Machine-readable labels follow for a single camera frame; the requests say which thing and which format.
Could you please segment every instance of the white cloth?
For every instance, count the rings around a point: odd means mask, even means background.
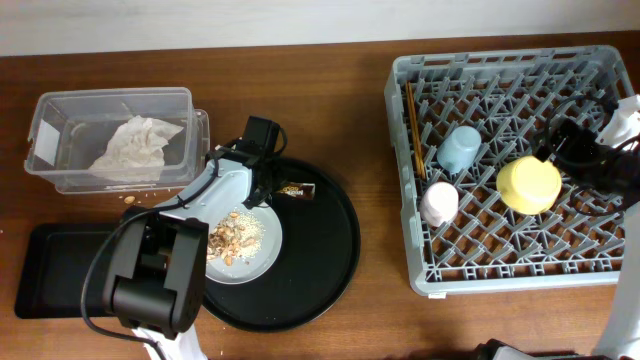
[[[136,116],[118,127],[107,144],[107,151],[89,170],[115,170],[164,166],[162,148],[184,129],[166,121]],[[110,174],[93,171],[92,174],[113,181],[158,181],[162,170],[144,174]]]

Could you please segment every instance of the chopstick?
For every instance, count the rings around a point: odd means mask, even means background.
[[[413,156],[416,161],[416,172],[420,179],[427,180],[427,173],[424,168],[424,162],[422,161],[422,145],[420,144],[420,138],[418,137],[418,122],[416,120],[416,107],[413,104],[413,89],[411,88],[411,82],[407,81],[405,89],[407,93],[407,110],[409,111],[411,134],[413,135]]]

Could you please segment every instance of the wooden tabletop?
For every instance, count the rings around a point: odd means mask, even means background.
[[[249,115],[289,135],[287,156],[309,161],[346,190],[362,252],[344,296],[298,329],[256,334],[200,311],[212,359],[429,358],[490,338],[522,350],[589,353],[614,287],[458,295],[427,300],[409,287],[396,159],[383,89],[401,55],[609,44],[640,86],[640,32],[437,39],[363,44],[148,51],[0,58],[0,358],[145,359],[138,344],[97,335],[81,319],[20,320],[13,306],[28,237],[45,222],[115,221],[118,196],[58,194],[23,161],[38,97],[48,91],[184,86],[209,113],[212,143],[237,137]],[[153,206],[174,193],[136,194]],[[98,324],[126,331],[116,320]]]

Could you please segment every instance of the white plate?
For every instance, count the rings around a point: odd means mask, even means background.
[[[240,205],[235,211],[252,214],[262,223],[265,231],[260,250],[254,257],[234,258],[231,266],[227,266],[220,257],[207,262],[207,277],[228,285],[243,284],[264,274],[276,261],[282,246],[280,219],[270,207],[254,207],[249,210],[244,205]]]

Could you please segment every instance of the yellow bowl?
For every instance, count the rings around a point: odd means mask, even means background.
[[[502,168],[496,187],[508,207],[521,214],[536,215],[553,206],[560,194],[562,177],[553,164],[529,155]]]

